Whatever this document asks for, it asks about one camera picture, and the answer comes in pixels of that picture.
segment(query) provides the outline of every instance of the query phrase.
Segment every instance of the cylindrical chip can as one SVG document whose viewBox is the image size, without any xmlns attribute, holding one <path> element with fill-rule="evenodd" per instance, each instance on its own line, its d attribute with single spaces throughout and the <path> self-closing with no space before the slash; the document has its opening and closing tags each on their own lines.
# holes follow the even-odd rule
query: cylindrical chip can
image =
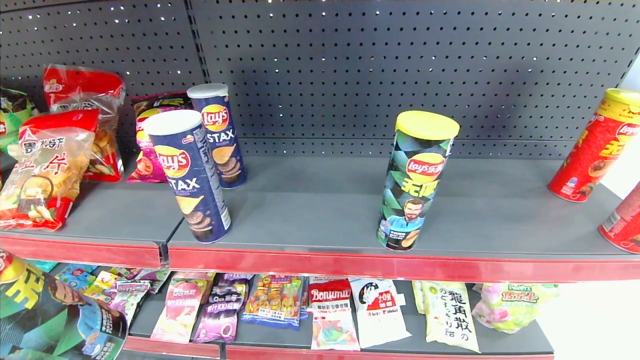
<svg viewBox="0 0 640 360">
<path fill-rule="evenodd" d="M 640 183 L 598 227 L 613 245 L 640 254 Z"/>
<path fill-rule="evenodd" d="M 598 109 L 556 172 L 549 190 L 585 202 L 640 129 L 640 92 L 607 89 Z"/>
<path fill-rule="evenodd" d="M 410 250 L 424 223 L 460 125 L 426 111 L 405 111 L 396 120 L 396 141 L 387 168 L 378 241 Z"/>
<path fill-rule="evenodd" d="M 231 116 L 229 87 L 224 84 L 202 84 L 189 88 L 193 108 L 202 114 L 211 157 L 225 189 L 241 186 L 246 181 L 240 144 Z"/>
<path fill-rule="evenodd" d="M 154 144 L 160 165 L 175 192 L 193 236 L 214 243 L 231 228 L 231 217 L 195 110 L 172 110 L 148 117 L 142 124 Z"/>
<path fill-rule="evenodd" d="M 127 319 L 0 249 L 0 359 L 115 360 Z"/>
</svg>

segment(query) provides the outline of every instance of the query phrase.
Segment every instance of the yellow can lid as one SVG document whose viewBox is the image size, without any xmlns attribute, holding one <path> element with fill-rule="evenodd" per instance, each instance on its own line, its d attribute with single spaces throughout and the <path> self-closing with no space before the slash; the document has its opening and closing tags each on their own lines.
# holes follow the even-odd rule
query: yellow can lid
<svg viewBox="0 0 640 360">
<path fill-rule="evenodd" d="M 460 124 L 444 115 L 410 110 L 398 114 L 396 130 L 424 140 L 446 140 L 456 137 Z"/>
<path fill-rule="evenodd" d="M 605 97 L 608 97 L 613 101 L 640 107 L 640 92 L 620 88 L 610 88 L 607 89 L 604 94 Z"/>
</svg>

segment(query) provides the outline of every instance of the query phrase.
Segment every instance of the red shelf edge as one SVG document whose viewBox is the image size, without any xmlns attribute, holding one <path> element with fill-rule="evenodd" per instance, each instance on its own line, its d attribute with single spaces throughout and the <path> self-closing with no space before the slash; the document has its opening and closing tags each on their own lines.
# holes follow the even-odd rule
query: red shelf edge
<svg viewBox="0 0 640 360">
<path fill-rule="evenodd" d="M 129 336 L 124 343 L 123 349 L 151 354 L 220 358 L 220 346 L 216 344 L 166 343 L 137 336 Z"/>
<path fill-rule="evenodd" d="M 391 354 L 384 352 L 346 352 L 336 350 L 307 350 L 295 348 L 246 347 L 227 345 L 227 360 L 553 360 L 553 354 L 545 355 L 427 355 Z"/>
<path fill-rule="evenodd" d="M 624 260 L 529 260 L 365 256 L 321 252 L 169 247 L 172 270 L 279 273 L 460 282 L 581 282 L 640 279 L 640 256 Z"/>
<path fill-rule="evenodd" d="M 160 268 L 160 252 L 149 246 L 107 243 L 79 243 L 0 236 L 0 247 L 26 259 L 132 268 Z"/>
</svg>

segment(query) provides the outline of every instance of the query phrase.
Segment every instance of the green lay's can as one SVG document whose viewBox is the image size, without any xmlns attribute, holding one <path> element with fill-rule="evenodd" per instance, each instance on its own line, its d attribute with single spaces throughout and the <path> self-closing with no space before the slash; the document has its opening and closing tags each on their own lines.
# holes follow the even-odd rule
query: green lay's can
<svg viewBox="0 0 640 360">
<path fill-rule="evenodd" d="M 392 250 L 415 245 L 460 125 L 426 111 L 405 111 L 396 120 L 396 141 L 387 169 L 378 240 Z"/>
<path fill-rule="evenodd" d="M 0 359 L 114 360 L 127 320 L 0 249 Z"/>
</svg>

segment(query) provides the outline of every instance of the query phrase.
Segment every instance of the white can lid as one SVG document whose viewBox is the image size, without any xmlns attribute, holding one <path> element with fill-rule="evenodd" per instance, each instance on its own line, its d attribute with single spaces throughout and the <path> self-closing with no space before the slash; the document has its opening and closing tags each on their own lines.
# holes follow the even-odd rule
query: white can lid
<svg viewBox="0 0 640 360">
<path fill-rule="evenodd" d="M 142 122 L 148 135 L 173 135 L 200 125 L 202 116 L 195 110 L 172 110 L 151 115 Z"/>
<path fill-rule="evenodd" d="M 218 83 L 196 85 L 187 90 L 187 96 L 192 99 L 207 99 L 214 96 L 227 96 L 228 94 L 229 86 Z"/>
</svg>

